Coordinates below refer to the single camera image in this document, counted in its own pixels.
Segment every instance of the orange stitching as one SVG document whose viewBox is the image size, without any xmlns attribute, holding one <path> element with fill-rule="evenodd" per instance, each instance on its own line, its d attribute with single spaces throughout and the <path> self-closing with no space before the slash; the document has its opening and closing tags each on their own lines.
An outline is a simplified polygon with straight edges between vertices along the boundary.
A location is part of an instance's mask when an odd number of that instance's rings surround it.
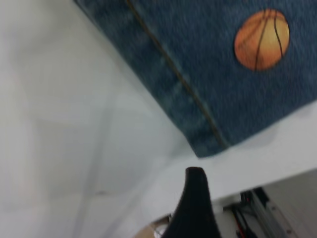
<svg viewBox="0 0 317 238">
<path fill-rule="evenodd" d="M 214 125 L 214 122 L 212 121 L 210 115 L 208 114 L 208 112 L 205 110 L 203 104 L 200 102 L 200 100 L 198 99 L 198 97 L 195 95 L 194 91 L 190 88 L 190 86 L 188 85 L 188 83 L 185 81 L 185 79 L 183 78 L 183 76 L 181 75 L 181 73 L 178 71 L 178 69 L 176 68 L 174 62 L 172 61 L 172 59 L 168 56 L 168 54 L 165 52 L 165 50 L 163 49 L 162 45 L 160 44 L 160 42 L 158 41 L 158 39 L 150 32 L 150 30 L 148 29 L 148 27 L 146 26 L 146 24 L 144 23 L 144 21 L 141 19 L 141 17 L 139 16 L 138 12 L 136 11 L 136 9 L 134 8 L 133 4 L 131 3 L 130 0 L 126 0 L 128 7 L 130 8 L 130 10 L 132 11 L 132 13 L 134 14 L 135 18 L 138 20 L 138 22 L 140 23 L 140 25 L 142 26 L 142 28 L 145 30 L 145 32 L 149 35 L 149 37 L 154 41 L 155 45 L 158 47 L 158 49 L 160 50 L 160 52 L 163 54 L 163 56 L 165 57 L 167 63 L 169 64 L 169 66 L 171 67 L 171 69 L 174 71 L 174 73 L 176 74 L 177 78 L 181 81 L 181 83 L 183 84 L 183 86 L 186 88 L 186 90 L 188 91 L 188 93 L 193 97 L 194 101 L 196 102 L 197 106 L 199 107 L 199 109 L 202 111 L 202 113 L 204 114 L 204 116 L 206 117 L 209 125 L 211 126 L 211 130 L 214 133 L 214 136 L 217 140 L 217 142 L 219 143 L 219 145 L 221 145 L 224 149 L 226 149 L 228 146 L 226 145 L 226 143 L 222 140 L 218 129 L 216 128 L 216 126 Z"/>
</svg>

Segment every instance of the black plastic piece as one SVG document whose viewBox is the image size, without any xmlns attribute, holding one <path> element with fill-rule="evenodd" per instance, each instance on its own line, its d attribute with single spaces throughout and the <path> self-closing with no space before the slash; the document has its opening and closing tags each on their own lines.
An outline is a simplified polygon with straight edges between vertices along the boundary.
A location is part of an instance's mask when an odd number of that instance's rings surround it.
<svg viewBox="0 0 317 238">
<path fill-rule="evenodd" d="M 264 192 L 263 188 L 259 187 L 253 190 L 253 192 L 257 195 L 263 207 L 266 208 L 266 203 L 269 202 L 269 198 Z"/>
<path fill-rule="evenodd" d="M 220 238 L 202 168 L 186 169 L 183 194 L 162 238 Z"/>
</svg>

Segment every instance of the denim hem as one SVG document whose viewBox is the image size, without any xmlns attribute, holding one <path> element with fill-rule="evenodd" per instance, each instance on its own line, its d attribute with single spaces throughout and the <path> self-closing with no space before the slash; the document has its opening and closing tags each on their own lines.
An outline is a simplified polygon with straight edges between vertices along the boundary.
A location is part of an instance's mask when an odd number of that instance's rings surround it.
<svg viewBox="0 0 317 238">
<path fill-rule="evenodd" d="M 210 112 L 127 0 L 75 0 L 184 133 L 198 157 L 228 147 Z"/>
</svg>

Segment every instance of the embroidered basketball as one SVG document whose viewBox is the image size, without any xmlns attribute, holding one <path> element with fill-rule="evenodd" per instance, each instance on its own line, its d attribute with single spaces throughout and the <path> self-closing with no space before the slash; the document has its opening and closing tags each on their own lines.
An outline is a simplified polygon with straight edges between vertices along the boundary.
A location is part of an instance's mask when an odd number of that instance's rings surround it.
<svg viewBox="0 0 317 238">
<path fill-rule="evenodd" d="M 285 16 L 274 9 L 259 11 L 240 27 L 234 40 L 238 61 L 251 70 L 265 70 L 277 64 L 289 45 Z"/>
</svg>

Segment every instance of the denim jeans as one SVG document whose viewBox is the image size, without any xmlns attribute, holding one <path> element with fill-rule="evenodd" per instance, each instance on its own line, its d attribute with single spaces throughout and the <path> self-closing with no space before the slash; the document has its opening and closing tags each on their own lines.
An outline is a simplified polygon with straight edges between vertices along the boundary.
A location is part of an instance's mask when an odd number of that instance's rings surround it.
<svg viewBox="0 0 317 238">
<path fill-rule="evenodd" d="M 198 157 L 219 153 L 317 97 L 317 0 L 76 0 L 112 41 Z M 285 56 L 265 71 L 233 42 L 257 11 L 282 12 Z"/>
</svg>

